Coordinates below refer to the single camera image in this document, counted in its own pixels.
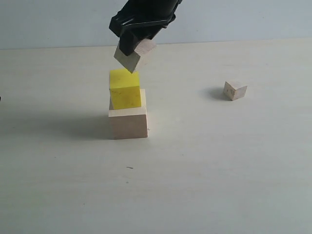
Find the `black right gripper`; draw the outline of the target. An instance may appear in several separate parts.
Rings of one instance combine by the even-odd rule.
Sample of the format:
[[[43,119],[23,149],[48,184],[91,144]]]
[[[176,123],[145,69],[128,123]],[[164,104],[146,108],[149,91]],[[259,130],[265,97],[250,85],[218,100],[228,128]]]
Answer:
[[[180,0],[129,0],[111,18],[109,29],[119,37],[119,49],[129,56],[141,42],[152,39],[176,19]]]

